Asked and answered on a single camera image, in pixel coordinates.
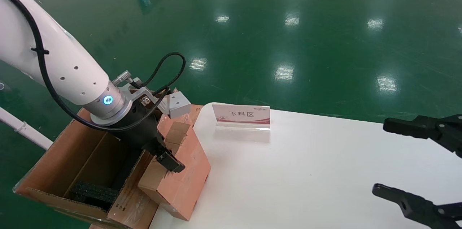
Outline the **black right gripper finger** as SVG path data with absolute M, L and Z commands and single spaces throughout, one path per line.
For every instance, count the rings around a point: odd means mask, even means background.
M 421 196 L 375 183 L 373 195 L 397 204 L 403 216 L 431 229 L 460 229 L 457 224 L 462 219 L 462 203 L 435 205 Z
M 417 116 L 411 121 L 387 118 L 383 130 L 388 133 L 431 139 L 458 157 L 462 157 L 462 116 L 452 115 L 444 118 Z

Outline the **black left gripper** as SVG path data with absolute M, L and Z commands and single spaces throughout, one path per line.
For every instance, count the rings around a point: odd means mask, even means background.
M 110 125 L 109 128 L 122 128 L 133 124 L 144 117 L 149 110 L 141 102 L 135 101 L 125 117 L 119 122 Z M 160 163 L 169 172 L 180 173 L 185 169 L 185 165 L 175 158 L 171 150 L 162 144 L 164 138 L 157 129 L 157 118 L 154 113 L 130 130 L 111 132 L 111 134 L 128 144 L 132 149 L 146 150 L 151 155 L 154 155 L 157 163 Z

